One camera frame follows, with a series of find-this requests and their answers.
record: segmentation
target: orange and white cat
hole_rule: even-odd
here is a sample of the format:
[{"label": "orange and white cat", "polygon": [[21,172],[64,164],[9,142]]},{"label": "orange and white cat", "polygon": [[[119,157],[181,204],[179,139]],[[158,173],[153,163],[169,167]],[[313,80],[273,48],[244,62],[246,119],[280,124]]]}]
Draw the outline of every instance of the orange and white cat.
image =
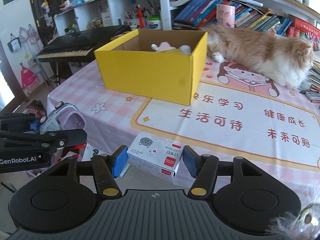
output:
[{"label": "orange and white cat", "polygon": [[214,24],[201,30],[208,32],[207,54],[214,61],[239,62],[280,86],[297,88],[312,67],[312,42],[308,40],[275,38],[268,33]]}]

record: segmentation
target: staple box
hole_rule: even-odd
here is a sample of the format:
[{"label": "staple box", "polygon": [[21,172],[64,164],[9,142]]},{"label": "staple box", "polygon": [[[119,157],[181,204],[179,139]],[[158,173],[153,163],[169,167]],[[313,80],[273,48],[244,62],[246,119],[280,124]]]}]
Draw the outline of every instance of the staple box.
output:
[{"label": "staple box", "polygon": [[[191,55],[158,53],[152,44],[191,47]],[[95,51],[105,87],[189,106],[207,51],[207,33],[138,29]]]},{"label": "staple box", "polygon": [[132,142],[127,154],[132,161],[173,177],[177,173],[182,150],[183,146],[172,141],[141,132]]}]

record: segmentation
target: yellow box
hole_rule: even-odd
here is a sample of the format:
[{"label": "yellow box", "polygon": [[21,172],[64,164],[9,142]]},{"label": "yellow box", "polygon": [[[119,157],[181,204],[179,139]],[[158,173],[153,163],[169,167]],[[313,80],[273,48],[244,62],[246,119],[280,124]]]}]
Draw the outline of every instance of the yellow box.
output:
[{"label": "yellow box", "polygon": [[[207,51],[207,33],[139,29],[97,49],[107,89],[189,106],[196,92]],[[157,53],[151,44],[167,41],[191,47],[191,55]]]}]

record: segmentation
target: gray ribbed surface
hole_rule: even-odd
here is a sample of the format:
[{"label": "gray ribbed surface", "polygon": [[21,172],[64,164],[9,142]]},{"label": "gray ribbed surface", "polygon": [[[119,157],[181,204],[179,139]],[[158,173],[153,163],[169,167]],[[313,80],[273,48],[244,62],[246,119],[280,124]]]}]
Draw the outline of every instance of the gray ribbed surface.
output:
[{"label": "gray ribbed surface", "polygon": [[222,223],[205,201],[191,200],[182,190],[128,190],[118,200],[104,201],[96,214],[68,232],[36,234],[19,229],[9,240],[276,240],[251,236]]}]

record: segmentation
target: tablecloth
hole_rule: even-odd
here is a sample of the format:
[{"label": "tablecloth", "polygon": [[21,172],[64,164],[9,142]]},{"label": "tablecloth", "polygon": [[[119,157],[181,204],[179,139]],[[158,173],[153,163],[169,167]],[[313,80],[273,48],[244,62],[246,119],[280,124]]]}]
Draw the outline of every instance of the tablecloth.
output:
[{"label": "tablecloth", "polygon": [[[319,106],[237,63],[207,59],[191,106],[106,90],[96,61],[48,95],[48,112],[59,101],[79,109],[88,142],[110,154],[143,130],[223,161],[243,156],[303,201],[320,179]],[[184,187],[194,181],[182,162],[175,177],[157,175]]]}]

